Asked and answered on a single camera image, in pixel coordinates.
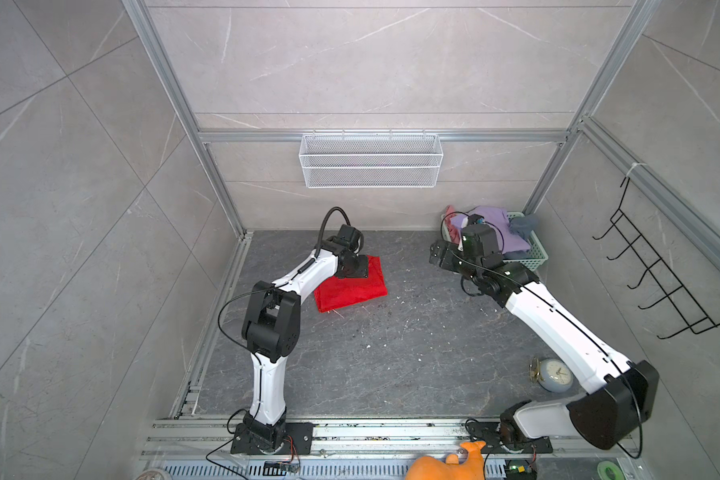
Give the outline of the red t shirt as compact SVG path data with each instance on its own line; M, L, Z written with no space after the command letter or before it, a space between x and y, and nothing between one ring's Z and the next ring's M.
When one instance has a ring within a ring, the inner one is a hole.
M381 259L368 257L366 278L336 278L325 280L314 292L317 310L326 313L356 305L388 294Z

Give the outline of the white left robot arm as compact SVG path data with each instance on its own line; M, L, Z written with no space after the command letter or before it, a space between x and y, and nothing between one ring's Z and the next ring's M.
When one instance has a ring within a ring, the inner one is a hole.
M277 451L286 439L285 373L300 336L302 304L330 278L366 278L363 244L363 234L344 224L283 277L252 288L242 337L254 368L253 399L243 424L264 452Z

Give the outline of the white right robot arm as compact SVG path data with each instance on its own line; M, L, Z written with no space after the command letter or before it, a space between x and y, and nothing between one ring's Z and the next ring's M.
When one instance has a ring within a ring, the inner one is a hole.
M498 431L517 449L543 437L578 436L609 450L650 419L660 376L647 361L633 362L599 339L568 312L539 277L519 262L505 261L495 229L486 223L462 228L458 243L438 239L431 264L471 283L480 296L523 321L576 378L582 393L558 401L525 401L507 410Z

